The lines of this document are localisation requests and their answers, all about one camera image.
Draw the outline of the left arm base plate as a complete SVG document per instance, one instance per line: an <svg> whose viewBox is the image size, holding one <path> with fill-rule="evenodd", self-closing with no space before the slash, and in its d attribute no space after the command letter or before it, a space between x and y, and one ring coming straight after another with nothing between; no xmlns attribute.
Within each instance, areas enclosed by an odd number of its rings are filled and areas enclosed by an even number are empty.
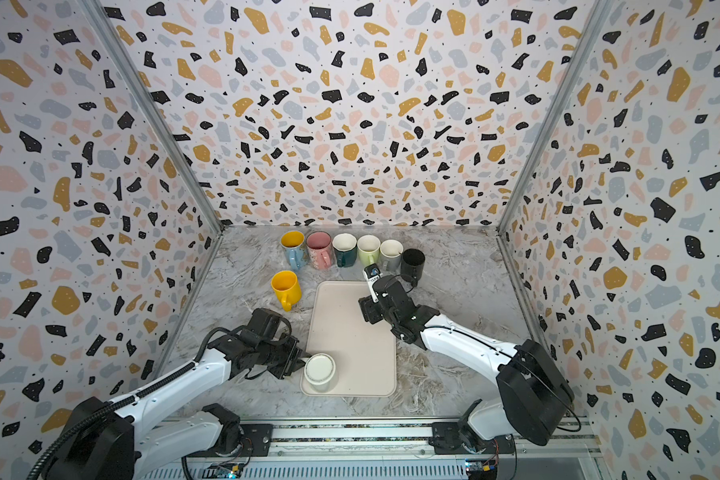
<svg viewBox="0 0 720 480"><path fill-rule="evenodd" d="M223 427L212 451L218 456L266 457L269 454L274 426L266 423L243 423Z"/></svg>

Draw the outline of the grey mug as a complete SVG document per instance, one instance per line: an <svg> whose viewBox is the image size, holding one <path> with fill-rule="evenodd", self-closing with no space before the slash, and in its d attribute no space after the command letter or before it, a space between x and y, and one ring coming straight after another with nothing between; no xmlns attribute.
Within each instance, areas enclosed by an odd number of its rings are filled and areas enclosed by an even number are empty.
<svg viewBox="0 0 720 480"><path fill-rule="evenodd" d="M398 240L388 239L380 245L379 263L383 271L398 272L404 247Z"/></svg>

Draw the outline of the light green mug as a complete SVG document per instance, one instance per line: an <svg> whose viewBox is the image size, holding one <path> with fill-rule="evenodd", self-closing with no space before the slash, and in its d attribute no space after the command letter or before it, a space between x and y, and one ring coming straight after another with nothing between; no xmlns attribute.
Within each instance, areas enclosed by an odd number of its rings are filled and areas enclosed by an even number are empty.
<svg viewBox="0 0 720 480"><path fill-rule="evenodd" d="M357 240L358 258L364 267L379 261L381 241L375 235L363 235Z"/></svg>

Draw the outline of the light blue yellow-inside mug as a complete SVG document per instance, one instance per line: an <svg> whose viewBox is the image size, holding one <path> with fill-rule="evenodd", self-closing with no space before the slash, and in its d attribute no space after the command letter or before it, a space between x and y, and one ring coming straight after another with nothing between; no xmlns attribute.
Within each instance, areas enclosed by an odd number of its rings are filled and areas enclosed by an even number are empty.
<svg viewBox="0 0 720 480"><path fill-rule="evenodd" d="M285 258L292 271L298 271L309 263L306 237L300 231L288 231L280 238Z"/></svg>

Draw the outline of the white mug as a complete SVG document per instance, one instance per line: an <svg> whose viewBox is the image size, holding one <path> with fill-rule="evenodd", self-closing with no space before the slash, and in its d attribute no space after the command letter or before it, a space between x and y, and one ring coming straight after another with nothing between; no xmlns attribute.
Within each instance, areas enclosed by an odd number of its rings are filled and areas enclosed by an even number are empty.
<svg viewBox="0 0 720 480"><path fill-rule="evenodd" d="M325 353L312 355L305 362L304 378L310 392L323 394L331 391L338 380L335 360Z"/></svg>

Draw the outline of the yellow mug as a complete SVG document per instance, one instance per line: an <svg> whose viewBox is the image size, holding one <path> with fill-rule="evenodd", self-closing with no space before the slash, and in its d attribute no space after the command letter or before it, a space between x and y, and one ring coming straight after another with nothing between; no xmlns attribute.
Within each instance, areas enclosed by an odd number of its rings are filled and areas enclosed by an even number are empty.
<svg viewBox="0 0 720 480"><path fill-rule="evenodd" d="M291 312L302 298L299 279L293 271L283 270L276 273L272 277L270 285L281 307L286 312Z"/></svg>

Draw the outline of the dark green mug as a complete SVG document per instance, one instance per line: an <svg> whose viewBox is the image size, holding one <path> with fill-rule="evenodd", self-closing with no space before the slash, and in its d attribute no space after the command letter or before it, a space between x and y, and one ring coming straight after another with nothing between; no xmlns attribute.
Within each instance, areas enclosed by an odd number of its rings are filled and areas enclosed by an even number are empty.
<svg viewBox="0 0 720 480"><path fill-rule="evenodd" d="M357 238L350 233L333 237L332 247L338 268L351 268L357 261Z"/></svg>

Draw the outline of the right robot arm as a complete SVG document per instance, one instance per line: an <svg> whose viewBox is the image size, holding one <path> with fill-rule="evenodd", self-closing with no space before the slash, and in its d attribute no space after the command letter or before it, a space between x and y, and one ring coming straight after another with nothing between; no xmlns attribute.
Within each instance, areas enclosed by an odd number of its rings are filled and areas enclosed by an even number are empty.
<svg viewBox="0 0 720 480"><path fill-rule="evenodd" d="M476 400L456 422L457 445L481 453L501 436L545 446L573 412L574 394L540 343L499 341L470 330L439 310L417 305L395 276L366 279L369 295L358 301L363 319L391 326L395 338L447 356L498 389L499 400Z"/></svg>

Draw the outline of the pink patterned mug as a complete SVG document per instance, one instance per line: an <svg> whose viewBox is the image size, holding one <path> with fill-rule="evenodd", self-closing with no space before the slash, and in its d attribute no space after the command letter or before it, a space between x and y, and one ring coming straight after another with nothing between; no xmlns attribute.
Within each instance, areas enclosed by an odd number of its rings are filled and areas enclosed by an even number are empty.
<svg viewBox="0 0 720 480"><path fill-rule="evenodd" d="M334 263L332 237L324 231L311 233L306 239L309 258L317 270L328 270Z"/></svg>

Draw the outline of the cream plastic tray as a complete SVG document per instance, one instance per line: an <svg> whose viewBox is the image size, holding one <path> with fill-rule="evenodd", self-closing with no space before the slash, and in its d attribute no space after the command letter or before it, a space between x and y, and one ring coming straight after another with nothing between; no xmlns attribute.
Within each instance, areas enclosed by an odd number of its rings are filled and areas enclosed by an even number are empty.
<svg viewBox="0 0 720 480"><path fill-rule="evenodd" d="M364 320L359 300L368 295L362 281L325 281L318 286L306 352L331 357L333 377L316 389L304 369L305 395L389 397L395 392L396 340L386 324Z"/></svg>

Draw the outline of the black mug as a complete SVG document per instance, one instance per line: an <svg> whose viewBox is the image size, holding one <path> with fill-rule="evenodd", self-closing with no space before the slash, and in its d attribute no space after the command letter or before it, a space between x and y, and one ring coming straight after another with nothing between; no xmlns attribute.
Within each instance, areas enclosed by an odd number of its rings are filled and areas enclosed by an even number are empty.
<svg viewBox="0 0 720 480"><path fill-rule="evenodd" d="M425 261L425 254L419 249L408 248L402 252L400 275L412 287L416 287L422 279Z"/></svg>

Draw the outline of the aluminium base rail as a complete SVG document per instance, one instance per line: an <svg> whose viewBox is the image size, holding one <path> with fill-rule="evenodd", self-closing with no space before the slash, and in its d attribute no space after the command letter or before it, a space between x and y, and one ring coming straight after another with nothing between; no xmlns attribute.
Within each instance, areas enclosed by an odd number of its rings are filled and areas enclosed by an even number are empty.
<svg viewBox="0 0 720 480"><path fill-rule="evenodd" d="M261 419L274 426L266 457L208 452L138 479L607 479L592 430L564 421L548 444L507 436L513 454L438 455L431 425L451 418Z"/></svg>

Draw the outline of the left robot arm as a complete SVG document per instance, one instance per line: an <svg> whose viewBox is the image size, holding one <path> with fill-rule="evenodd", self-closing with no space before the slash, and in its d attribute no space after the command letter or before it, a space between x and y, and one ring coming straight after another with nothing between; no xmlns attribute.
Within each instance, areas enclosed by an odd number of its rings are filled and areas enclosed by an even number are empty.
<svg viewBox="0 0 720 480"><path fill-rule="evenodd" d="M305 365L306 353L290 322L257 308L249 322L233 329L212 328L187 363L129 393L78 404L59 437L30 469L31 479L138 479L174 461L208 452L219 457L250 456L256 443L240 417L213 403L193 416L163 420L200 394L255 368L284 379Z"/></svg>

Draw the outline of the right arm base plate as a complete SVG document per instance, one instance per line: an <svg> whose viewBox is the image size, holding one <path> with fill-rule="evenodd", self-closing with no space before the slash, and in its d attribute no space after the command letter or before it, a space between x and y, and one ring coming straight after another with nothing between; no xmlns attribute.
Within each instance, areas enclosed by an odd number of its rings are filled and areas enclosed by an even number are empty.
<svg viewBox="0 0 720 480"><path fill-rule="evenodd" d="M489 455L513 454L515 447L507 436L491 440L480 438L466 424L435 422L431 425L429 445L438 455Z"/></svg>

